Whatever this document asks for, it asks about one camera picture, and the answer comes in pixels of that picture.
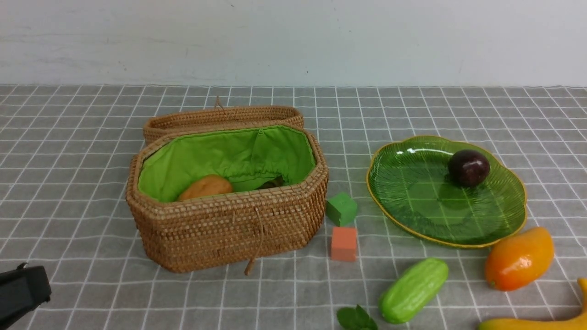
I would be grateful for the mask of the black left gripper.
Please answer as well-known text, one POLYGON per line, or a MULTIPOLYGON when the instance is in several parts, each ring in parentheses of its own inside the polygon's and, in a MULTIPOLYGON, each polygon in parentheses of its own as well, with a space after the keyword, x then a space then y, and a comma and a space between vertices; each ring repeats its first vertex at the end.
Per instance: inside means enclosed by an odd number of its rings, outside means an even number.
POLYGON ((50 302, 52 288, 44 266, 21 263, 0 274, 0 328, 8 329, 27 313, 50 302))

